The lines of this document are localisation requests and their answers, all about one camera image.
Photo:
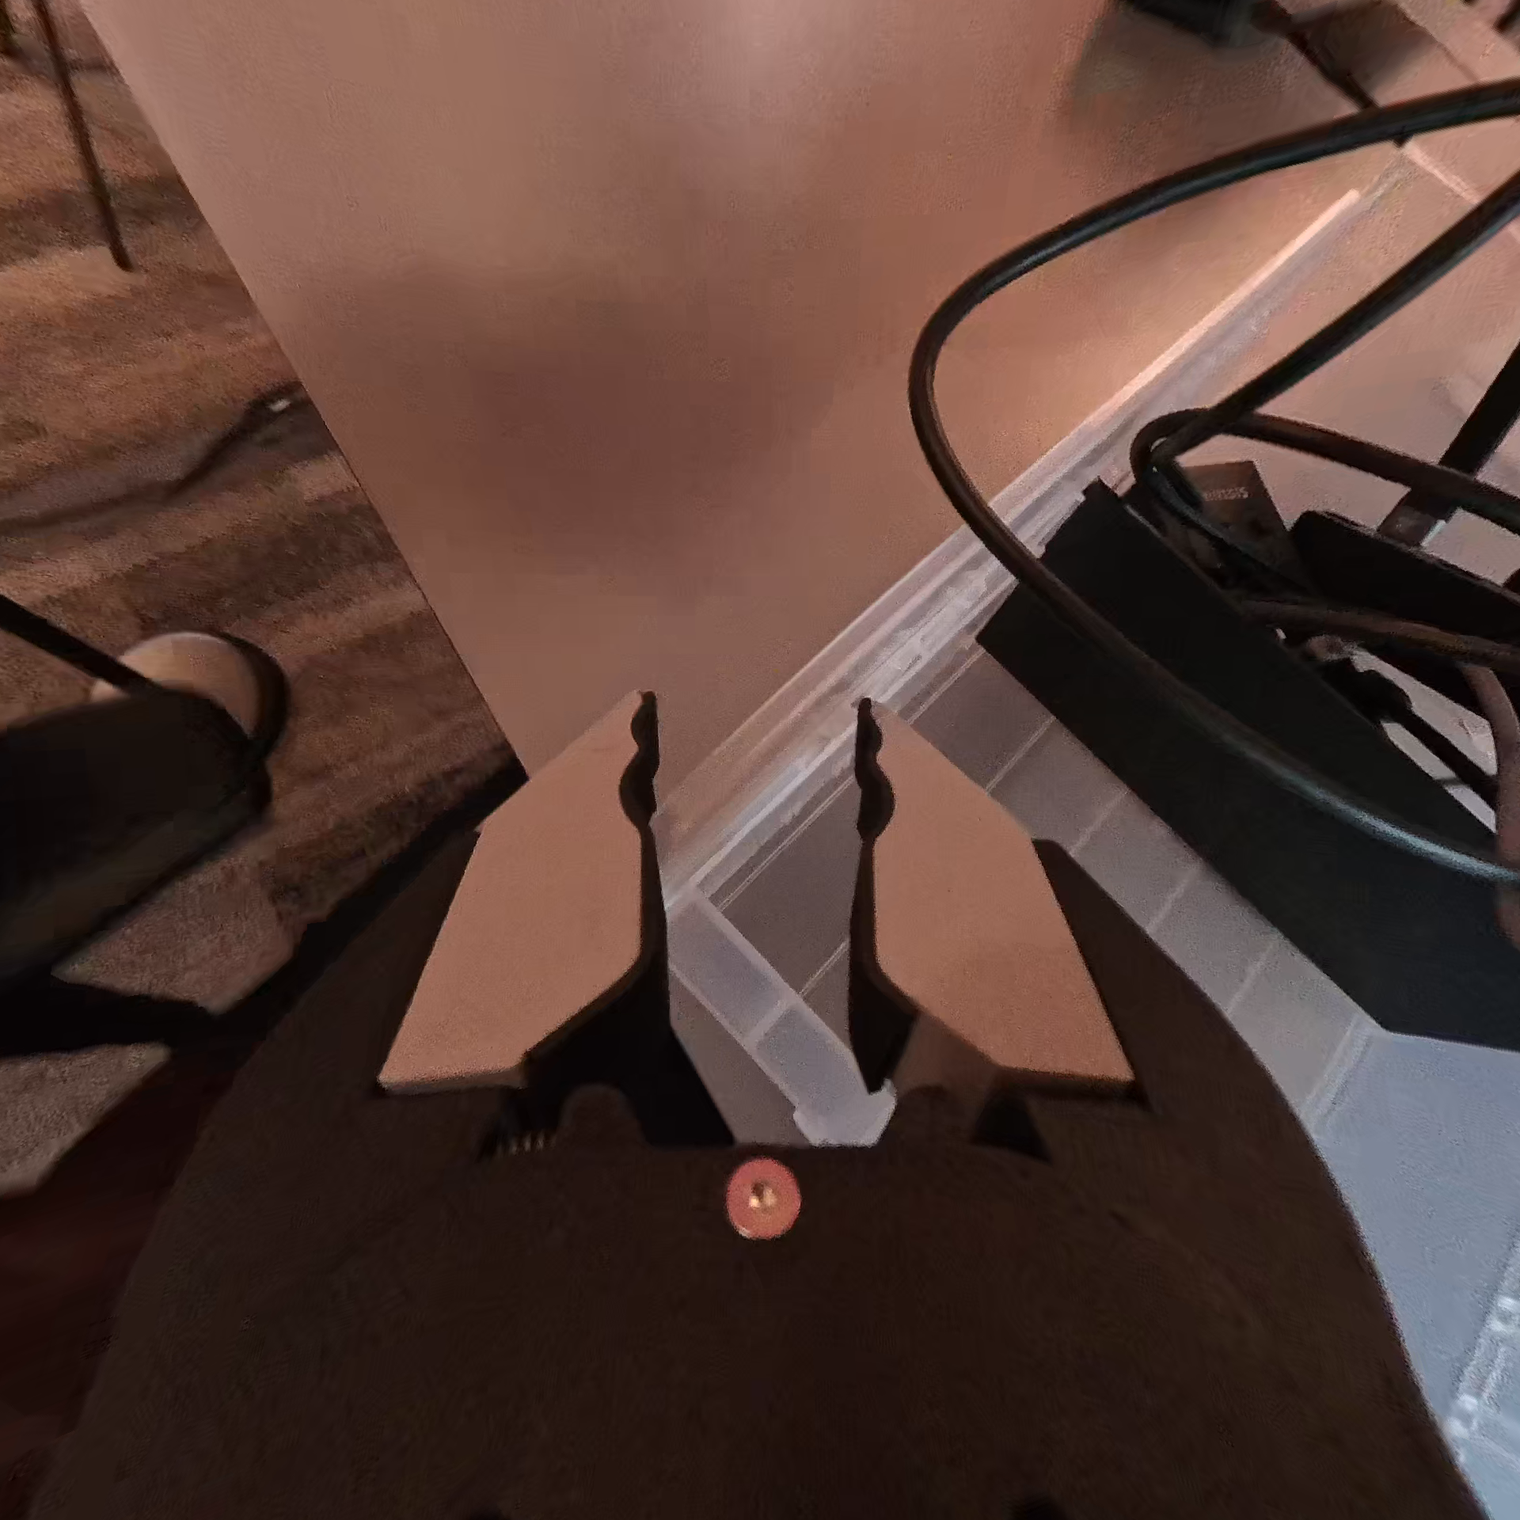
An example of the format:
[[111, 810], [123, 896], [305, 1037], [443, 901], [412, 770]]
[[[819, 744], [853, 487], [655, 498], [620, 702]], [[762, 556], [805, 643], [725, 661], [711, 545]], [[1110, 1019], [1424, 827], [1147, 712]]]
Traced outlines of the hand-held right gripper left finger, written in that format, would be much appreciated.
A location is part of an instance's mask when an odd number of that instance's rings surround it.
[[384, 1093], [526, 1090], [652, 957], [657, 703], [633, 690], [478, 829]]

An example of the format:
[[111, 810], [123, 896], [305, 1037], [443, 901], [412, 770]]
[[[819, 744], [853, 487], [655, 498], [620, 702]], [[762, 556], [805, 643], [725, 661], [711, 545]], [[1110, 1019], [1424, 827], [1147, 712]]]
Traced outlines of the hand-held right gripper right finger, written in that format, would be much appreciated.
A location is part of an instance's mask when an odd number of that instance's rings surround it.
[[847, 1041], [865, 1090], [946, 1093], [974, 1140], [1034, 1096], [1135, 1075], [1031, 833], [900, 714], [861, 700]]

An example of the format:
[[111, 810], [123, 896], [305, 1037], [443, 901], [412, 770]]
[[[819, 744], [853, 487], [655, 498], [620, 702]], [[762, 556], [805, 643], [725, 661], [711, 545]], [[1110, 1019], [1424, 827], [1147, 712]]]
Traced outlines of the clear plastic bin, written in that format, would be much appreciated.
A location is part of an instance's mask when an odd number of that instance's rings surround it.
[[819, 1134], [844, 1126], [844, 793], [857, 698], [882, 698], [1019, 822], [1045, 826], [1265, 1058], [1334, 1176], [1447, 1441], [1492, 1517], [1517, 1515], [1517, 1055], [1396, 1034], [1290, 947], [974, 638], [1013, 592], [958, 529], [662, 804], [669, 897], [750, 991], [686, 991]]

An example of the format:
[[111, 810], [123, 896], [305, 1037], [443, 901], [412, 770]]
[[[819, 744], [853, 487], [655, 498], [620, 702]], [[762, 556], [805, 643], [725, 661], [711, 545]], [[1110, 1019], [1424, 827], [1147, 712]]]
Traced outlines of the black chair base with caster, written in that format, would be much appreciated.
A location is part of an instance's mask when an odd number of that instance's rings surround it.
[[10, 598], [1, 633], [92, 682], [1, 730], [1, 1058], [189, 1047], [216, 1026], [205, 1005], [54, 970], [266, 815], [290, 684], [230, 633], [108, 656]]

